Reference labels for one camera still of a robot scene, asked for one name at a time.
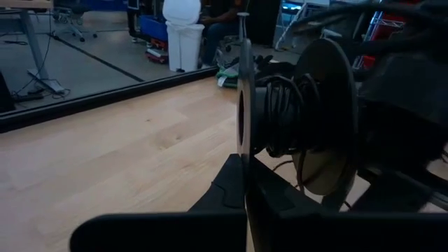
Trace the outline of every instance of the desk leg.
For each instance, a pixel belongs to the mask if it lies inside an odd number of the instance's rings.
[[[50,80],[48,77],[48,72],[42,58],[41,48],[39,47],[39,42],[37,41],[28,10],[22,10],[22,12],[20,12],[20,19],[22,20],[23,30],[28,38],[34,63],[36,64],[36,69],[29,69],[28,74],[34,76],[40,83],[50,88],[54,93],[64,94],[65,89],[56,80]]]

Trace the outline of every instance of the blue bin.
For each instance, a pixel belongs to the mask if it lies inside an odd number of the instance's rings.
[[[140,30],[142,34],[154,39],[168,41],[167,25],[164,22],[157,21],[152,15],[140,16]]]

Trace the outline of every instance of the wooden floor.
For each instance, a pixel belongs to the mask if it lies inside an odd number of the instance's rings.
[[[0,135],[0,251],[67,251],[104,213],[187,210],[236,151],[236,100],[206,79]]]

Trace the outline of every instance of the black plastic part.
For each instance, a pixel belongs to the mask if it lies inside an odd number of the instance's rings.
[[[210,188],[189,211],[244,210],[244,170],[238,154],[231,154]]]
[[[16,95],[14,96],[14,102],[29,102],[38,99],[43,99],[42,94],[26,94],[26,95]]]
[[[0,113],[15,110],[14,100],[0,71]]]
[[[104,215],[75,230],[70,251],[245,252],[246,224],[242,211]]]
[[[253,158],[251,165],[246,208],[255,251],[299,251],[298,242],[307,242],[299,241],[302,238],[298,234],[308,227],[292,220],[318,216],[323,210],[322,206],[256,158]]]
[[[71,252],[246,251],[241,158],[229,156],[210,189],[185,213],[110,214],[71,236]]]
[[[378,176],[352,206],[351,211],[415,213],[430,200],[432,192],[395,173]]]
[[[257,252],[448,249],[447,214],[326,211],[257,159],[251,164],[246,205]]]

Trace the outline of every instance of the red object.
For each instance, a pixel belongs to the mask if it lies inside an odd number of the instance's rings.
[[[151,45],[155,46],[156,48],[163,49],[165,51],[168,50],[168,43],[165,41],[161,41],[156,38],[152,38],[150,43],[151,43]]]
[[[156,63],[160,63],[160,64],[168,63],[168,56],[157,57],[157,56],[152,55],[152,54],[150,54],[148,52],[145,52],[145,55],[152,62],[156,62]]]
[[[402,4],[409,4],[414,5],[420,3],[422,0],[407,0],[406,2],[403,2]],[[389,20],[389,21],[396,21],[396,22],[406,22],[406,19],[400,16],[394,16],[387,13],[383,13],[382,20]],[[377,30],[374,31],[374,34],[372,35],[372,40],[386,40],[389,39],[391,34],[393,32],[396,32],[398,29],[395,27],[388,27],[385,25],[379,25]],[[365,69],[369,69],[373,66],[375,63],[375,57],[372,56],[364,56],[363,57],[363,66]]]

